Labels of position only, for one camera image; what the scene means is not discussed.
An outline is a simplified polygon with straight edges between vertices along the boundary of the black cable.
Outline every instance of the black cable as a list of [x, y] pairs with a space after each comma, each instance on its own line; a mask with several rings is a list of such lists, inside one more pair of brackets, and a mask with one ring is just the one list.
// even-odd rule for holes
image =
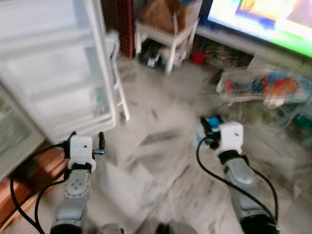
[[263, 174], [255, 170], [254, 168], [250, 167], [258, 176], [260, 176], [265, 182], [267, 182], [268, 186], [271, 188], [272, 194], [273, 194], [273, 199], [274, 199], [274, 213], [275, 213], [275, 220], [278, 221], [278, 199], [277, 199], [277, 194], [275, 191], [274, 186], [272, 183], [269, 181], [268, 178], [266, 178]]
[[202, 145], [202, 143], [204, 141], [206, 141], [206, 137], [203, 138], [199, 144], [198, 144], [198, 147], [196, 149], [196, 159], [197, 159], [197, 162], [198, 164], [200, 165], [200, 167], [209, 175], [211, 175], [212, 177], [220, 180], [221, 182], [225, 183], [226, 185], [236, 189], [237, 191], [239, 191], [240, 193], [242, 193], [243, 195], [245, 195], [246, 197], [248, 197], [249, 199], [251, 199], [252, 201], [254, 201], [255, 203], [257, 203], [265, 212], [268, 213], [269, 217], [271, 218], [272, 222], [274, 222], [274, 224], [277, 226], [277, 220], [275, 220], [273, 214], [271, 213], [271, 211], [261, 202], [259, 201], [257, 198], [255, 198], [254, 196], [252, 196], [250, 193], [246, 192], [245, 190], [239, 188], [238, 186], [234, 185], [233, 183], [227, 181], [226, 179], [222, 178], [222, 177], [219, 177], [218, 175], [214, 174], [213, 172], [209, 171], [200, 161], [200, 158], [199, 158], [199, 149], [200, 149], [200, 146]]
[[43, 189], [40, 191], [40, 193], [38, 194], [38, 197], [37, 197], [37, 200], [36, 200], [36, 205], [35, 205], [35, 221], [36, 221], [36, 223], [38, 224], [38, 227], [42, 230], [42, 232], [44, 232], [44, 231], [43, 231], [43, 229], [42, 229], [42, 226], [40, 225], [39, 218], [38, 218], [38, 209], [39, 209], [40, 199], [41, 199], [41, 197], [43, 196], [44, 192], [45, 192], [48, 188], [50, 188], [50, 187], [52, 187], [52, 186], [54, 186], [54, 185], [61, 184], [61, 183], [63, 183], [64, 181], [65, 181], [65, 180], [53, 182], [53, 183], [49, 184], [48, 186], [46, 186], [45, 188], [43, 188]]
[[13, 174], [10, 176], [10, 191], [11, 191], [13, 204], [15, 208], [18, 210], [18, 212], [20, 213], [20, 215], [23, 216], [23, 218], [26, 219], [32, 226], [34, 226], [34, 228], [36, 228], [40, 234], [45, 234], [41, 231], [39, 225], [34, 220], [32, 220], [20, 207], [19, 202], [14, 193], [14, 175]]
[[[56, 147], [62, 147], [63, 144], [60, 143], [60, 144], [56, 144], [56, 145], [51, 145], [43, 150], [39, 150], [39, 151], [36, 151], [34, 152], [33, 154], [31, 154], [29, 157], [35, 157], [36, 155], [39, 155], [39, 154], [42, 154], [48, 150], [51, 150], [53, 148], [56, 148]], [[10, 176], [10, 192], [11, 192], [11, 198], [12, 198], [12, 201], [13, 201], [13, 204], [15, 206], [15, 208], [17, 209], [17, 211], [20, 213], [21, 216], [23, 216], [23, 218], [25, 218], [32, 226], [34, 226], [34, 228], [37, 229], [37, 231], [40, 233], [40, 234], [45, 234], [44, 231], [42, 230], [40, 224], [38, 224], [37, 222], [35, 222], [34, 220], [32, 220], [24, 211], [23, 209], [20, 207], [20, 204], [16, 198], [16, 195], [15, 195], [15, 192], [14, 192], [14, 173], [11, 174]]]

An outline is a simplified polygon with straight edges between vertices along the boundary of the white plastic drawer unit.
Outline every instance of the white plastic drawer unit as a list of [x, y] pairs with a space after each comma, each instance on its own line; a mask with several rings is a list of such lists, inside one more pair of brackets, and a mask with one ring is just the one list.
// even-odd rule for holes
[[0, 1], [0, 31], [1, 82], [50, 140], [115, 126], [99, 0]]

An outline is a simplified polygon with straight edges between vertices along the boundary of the television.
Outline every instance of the television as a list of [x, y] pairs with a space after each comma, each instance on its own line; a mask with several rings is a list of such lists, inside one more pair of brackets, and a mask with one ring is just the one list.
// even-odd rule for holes
[[203, 20], [312, 58], [312, 0], [204, 0]]

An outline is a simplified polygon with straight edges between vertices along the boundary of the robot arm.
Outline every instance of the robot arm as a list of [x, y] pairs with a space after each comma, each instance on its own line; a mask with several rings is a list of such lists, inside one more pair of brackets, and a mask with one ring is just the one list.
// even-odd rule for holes
[[[209, 121], [201, 118], [208, 143], [223, 165], [226, 179], [263, 203], [259, 197], [259, 179], [248, 165], [246, 158], [241, 155], [244, 140], [243, 125], [231, 122], [211, 126]], [[279, 233], [276, 223], [256, 202], [234, 188], [230, 188], [230, 192], [234, 211], [245, 234]]]
[[72, 136], [65, 150], [69, 158], [65, 173], [64, 199], [52, 224], [51, 234], [82, 234], [89, 198], [90, 174], [96, 168], [92, 159], [92, 138]]

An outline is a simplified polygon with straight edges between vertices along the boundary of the white tile floor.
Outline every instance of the white tile floor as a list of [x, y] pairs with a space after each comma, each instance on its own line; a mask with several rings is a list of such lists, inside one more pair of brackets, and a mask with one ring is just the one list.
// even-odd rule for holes
[[[90, 222], [96, 226], [117, 222], [126, 234], [138, 228], [137, 234], [153, 234], [159, 221], [174, 219], [190, 224], [199, 234], [241, 234], [227, 187], [201, 171], [195, 161], [197, 118], [220, 103], [207, 82], [216, 70], [185, 63], [166, 78], [161, 71], [134, 61], [121, 61], [118, 66], [131, 119], [125, 123], [120, 118], [117, 127], [106, 133], [107, 158], [98, 161], [93, 178]], [[299, 146], [294, 150], [273, 133], [260, 132], [246, 129], [245, 151], [277, 188], [282, 234], [294, 233], [294, 227], [295, 233], [307, 234], [311, 199], [305, 198], [303, 206], [300, 201], [307, 194], [311, 197], [311, 191], [301, 189], [296, 197], [293, 194], [300, 181], [295, 176], [298, 161], [304, 158], [311, 163], [312, 158], [296, 157], [306, 152]], [[222, 174], [211, 153], [202, 151], [202, 158], [207, 167]], [[264, 199], [272, 206], [269, 190], [261, 186]], [[55, 189], [41, 203], [39, 213], [47, 233], [60, 193], [60, 188]], [[19, 220], [5, 233], [34, 231]]]

